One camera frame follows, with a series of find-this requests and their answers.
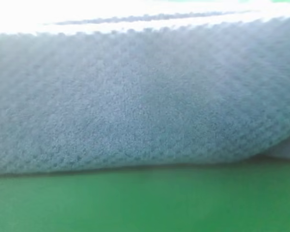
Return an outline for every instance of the light blue towel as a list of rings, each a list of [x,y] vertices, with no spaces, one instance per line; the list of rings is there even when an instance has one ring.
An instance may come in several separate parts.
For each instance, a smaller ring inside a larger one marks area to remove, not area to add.
[[[0,174],[290,157],[290,7],[195,12],[0,28]]]

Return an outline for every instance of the fabric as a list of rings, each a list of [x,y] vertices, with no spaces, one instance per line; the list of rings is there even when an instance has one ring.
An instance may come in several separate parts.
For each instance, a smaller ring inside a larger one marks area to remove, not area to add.
[[[0,27],[0,174],[284,156],[290,7],[195,12]]]

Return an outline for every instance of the waffle texture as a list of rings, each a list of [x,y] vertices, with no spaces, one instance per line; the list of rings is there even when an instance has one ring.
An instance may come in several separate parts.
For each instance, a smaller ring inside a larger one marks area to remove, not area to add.
[[[0,28],[0,174],[284,156],[290,8],[196,14]]]

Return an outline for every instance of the towel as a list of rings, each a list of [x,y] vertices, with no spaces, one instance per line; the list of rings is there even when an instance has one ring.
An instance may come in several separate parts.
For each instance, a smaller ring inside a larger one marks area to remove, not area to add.
[[[2,23],[0,174],[290,158],[290,5],[171,5]]]

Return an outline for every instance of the green surface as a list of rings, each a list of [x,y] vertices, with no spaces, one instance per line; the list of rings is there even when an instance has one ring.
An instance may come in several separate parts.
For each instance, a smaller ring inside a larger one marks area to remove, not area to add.
[[[290,162],[0,177],[0,232],[290,232]]]

